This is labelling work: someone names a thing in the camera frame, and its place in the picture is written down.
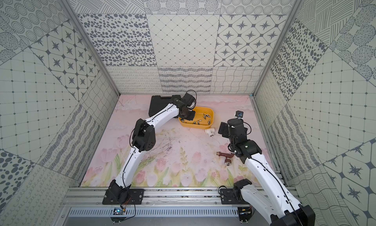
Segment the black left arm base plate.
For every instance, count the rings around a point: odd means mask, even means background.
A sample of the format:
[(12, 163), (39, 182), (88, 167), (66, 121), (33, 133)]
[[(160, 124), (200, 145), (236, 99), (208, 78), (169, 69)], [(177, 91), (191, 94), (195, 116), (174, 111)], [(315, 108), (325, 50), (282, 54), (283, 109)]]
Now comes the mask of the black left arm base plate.
[(142, 204), (145, 190), (141, 188), (122, 187), (112, 180), (105, 192), (103, 205)]

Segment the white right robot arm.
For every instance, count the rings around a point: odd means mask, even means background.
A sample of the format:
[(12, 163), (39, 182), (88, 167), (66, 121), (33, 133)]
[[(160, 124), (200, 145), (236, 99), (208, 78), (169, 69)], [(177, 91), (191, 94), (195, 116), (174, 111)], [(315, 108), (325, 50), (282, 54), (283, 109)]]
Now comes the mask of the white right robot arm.
[(265, 193), (243, 179), (234, 183), (236, 198), (254, 207), (272, 226), (313, 226), (313, 209), (302, 205), (280, 181), (257, 143), (248, 139), (244, 124), (240, 117), (229, 119), (221, 122), (218, 133), (229, 139), (229, 151), (255, 175)]

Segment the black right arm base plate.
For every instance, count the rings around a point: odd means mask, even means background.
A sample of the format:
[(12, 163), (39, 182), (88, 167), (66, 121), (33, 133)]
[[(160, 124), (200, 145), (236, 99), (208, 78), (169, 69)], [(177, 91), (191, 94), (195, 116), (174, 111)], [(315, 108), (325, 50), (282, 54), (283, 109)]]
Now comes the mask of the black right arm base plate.
[(217, 191), (221, 196), (221, 204), (249, 204), (241, 195), (241, 189), (246, 185), (252, 185), (252, 182), (248, 179), (242, 179), (235, 182), (233, 188), (220, 186)]

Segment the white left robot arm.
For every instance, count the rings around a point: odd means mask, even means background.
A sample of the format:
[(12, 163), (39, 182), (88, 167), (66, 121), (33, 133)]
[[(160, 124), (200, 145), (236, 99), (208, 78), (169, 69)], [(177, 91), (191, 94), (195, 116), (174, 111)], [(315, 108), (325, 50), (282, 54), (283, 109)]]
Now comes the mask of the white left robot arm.
[(133, 177), (144, 155), (156, 144), (156, 131), (175, 117), (192, 121), (195, 117), (196, 98), (186, 93), (181, 99), (173, 98), (161, 111), (147, 119), (138, 119), (130, 136), (130, 153), (118, 176), (109, 185), (109, 193), (118, 202), (127, 196)]

